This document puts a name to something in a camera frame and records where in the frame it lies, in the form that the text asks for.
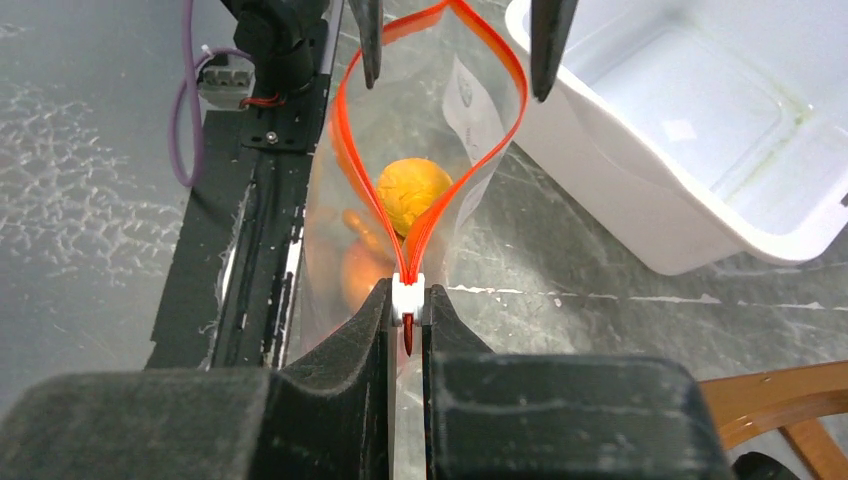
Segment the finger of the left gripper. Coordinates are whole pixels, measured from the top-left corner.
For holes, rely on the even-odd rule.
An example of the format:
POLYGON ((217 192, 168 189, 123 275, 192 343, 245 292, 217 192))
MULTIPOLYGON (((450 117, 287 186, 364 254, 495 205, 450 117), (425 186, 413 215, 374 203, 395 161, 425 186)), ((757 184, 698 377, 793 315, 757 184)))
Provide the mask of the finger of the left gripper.
POLYGON ((578 0, 530 1, 530 77, 539 103, 556 82, 577 6, 578 0))
POLYGON ((365 85, 374 88, 381 73, 384 12, 382 0, 349 0, 360 38, 365 85))

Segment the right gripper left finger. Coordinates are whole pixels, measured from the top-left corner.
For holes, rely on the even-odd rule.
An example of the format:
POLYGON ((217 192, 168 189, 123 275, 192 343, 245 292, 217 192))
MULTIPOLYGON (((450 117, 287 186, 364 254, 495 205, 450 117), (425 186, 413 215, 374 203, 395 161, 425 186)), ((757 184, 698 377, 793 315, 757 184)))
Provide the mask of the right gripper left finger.
POLYGON ((391 284, 297 361, 68 374, 1 424, 5 479, 387 479, 391 284))

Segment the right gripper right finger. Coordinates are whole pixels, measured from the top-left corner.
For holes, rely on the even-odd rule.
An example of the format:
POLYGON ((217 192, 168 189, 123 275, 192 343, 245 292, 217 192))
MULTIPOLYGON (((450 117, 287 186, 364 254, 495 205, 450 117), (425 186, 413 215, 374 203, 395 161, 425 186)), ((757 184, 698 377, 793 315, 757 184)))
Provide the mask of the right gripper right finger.
POLYGON ((706 401, 664 358, 497 354, 426 291, 430 479, 728 479, 706 401))

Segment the clear zip top bag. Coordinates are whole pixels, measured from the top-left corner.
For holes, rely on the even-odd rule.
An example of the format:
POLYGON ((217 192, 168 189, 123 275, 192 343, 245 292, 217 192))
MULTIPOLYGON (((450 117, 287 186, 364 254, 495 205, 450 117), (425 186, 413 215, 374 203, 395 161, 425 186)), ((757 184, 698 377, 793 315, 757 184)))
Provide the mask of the clear zip top bag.
POLYGON ((464 1, 418 1, 382 34, 378 79, 353 56, 313 159, 304 224, 299 349, 349 320, 382 279, 445 278, 450 240, 474 213, 528 100, 505 40, 464 1))

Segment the orange peach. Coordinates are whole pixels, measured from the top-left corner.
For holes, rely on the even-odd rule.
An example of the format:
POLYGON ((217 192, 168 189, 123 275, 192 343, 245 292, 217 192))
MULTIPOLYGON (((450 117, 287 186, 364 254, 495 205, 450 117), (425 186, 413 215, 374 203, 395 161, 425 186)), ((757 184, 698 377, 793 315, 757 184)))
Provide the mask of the orange peach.
POLYGON ((379 280, 392 276, 394 268, 393 261, 371 252, 360 241, 349 246, 342 260, 340 282, 351 313, 362 306, 379 280))

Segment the yellow orange fruit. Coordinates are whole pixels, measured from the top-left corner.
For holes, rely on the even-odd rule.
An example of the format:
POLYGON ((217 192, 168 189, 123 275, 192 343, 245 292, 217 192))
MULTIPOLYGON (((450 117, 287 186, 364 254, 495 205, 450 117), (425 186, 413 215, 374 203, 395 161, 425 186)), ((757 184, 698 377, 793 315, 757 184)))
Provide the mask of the yellow orange fruit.
POLYGON ((437 163, 419 157, 396 160, 377 179, 376 193, 395 232, 406 237, 415 221, 453 184, 437 163))

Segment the dark orange fruit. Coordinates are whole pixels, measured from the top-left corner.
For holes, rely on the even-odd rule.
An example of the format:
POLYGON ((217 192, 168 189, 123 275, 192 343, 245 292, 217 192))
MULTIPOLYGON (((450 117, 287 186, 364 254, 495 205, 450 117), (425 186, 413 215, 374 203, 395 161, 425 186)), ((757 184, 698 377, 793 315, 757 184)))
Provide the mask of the dark orange fruit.
POLYGON ((342 221, 357 235, 360 243, 371 254, 385 261, 394 261, 394 251, 389 237, 383 227, 378 225, 369 214, 355 209, 344 209, 342 221))

